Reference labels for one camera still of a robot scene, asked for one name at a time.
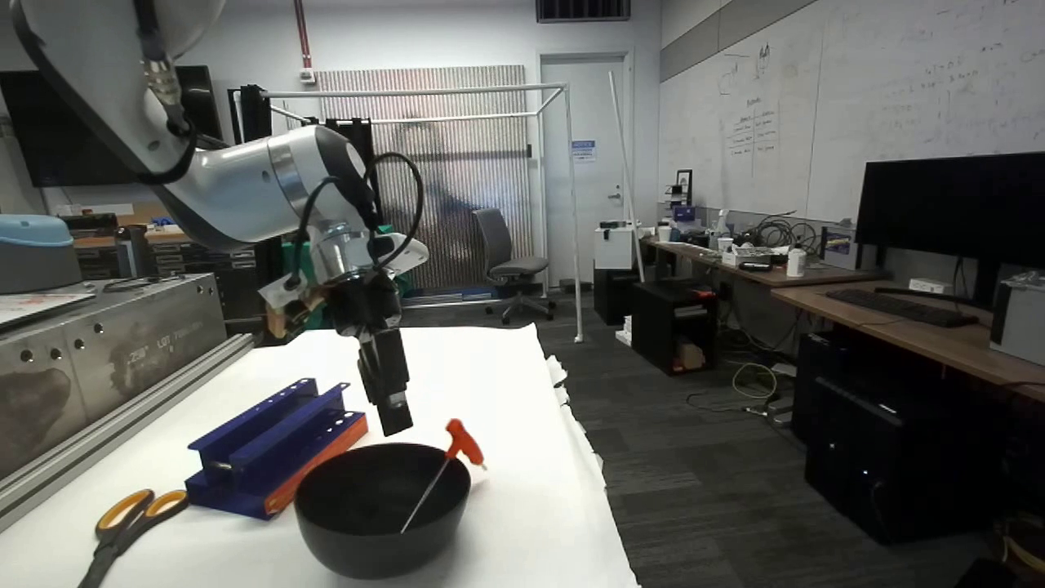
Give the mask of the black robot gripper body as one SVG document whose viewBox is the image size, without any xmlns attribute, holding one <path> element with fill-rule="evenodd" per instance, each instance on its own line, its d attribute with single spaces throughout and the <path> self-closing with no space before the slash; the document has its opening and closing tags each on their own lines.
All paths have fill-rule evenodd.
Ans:
<svg viewBox="0 0 1045 588">
<path fill-rule="evenodd" d="M 358 376 L 372 405 L 406 400 L 401 309 L 387 275 L 342 276 L 328 291 L 328 317 L 335 333 L 358 340 Z"/>
</svg>

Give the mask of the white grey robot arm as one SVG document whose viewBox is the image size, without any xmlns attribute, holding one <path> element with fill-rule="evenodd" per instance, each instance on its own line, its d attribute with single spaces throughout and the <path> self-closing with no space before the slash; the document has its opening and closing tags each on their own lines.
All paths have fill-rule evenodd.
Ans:
<svg viewBox="0 0 1045 588">
<path fill-rule="evenodd" d="M 10 0 L 19 44 L 88 129 L 147 184 L 205 247 L 291 239 L 314 276 L 291 269 L 284 317 L 323 305 L 358 340 L 358 376 L 381 432 L 412 426 L 394 276 L 425 263 L 414 235 L 387 226 L 366 158 L 334 128 L 216 147 L 184 104 L 176 60 L 225 0 Z"/>
</svg>

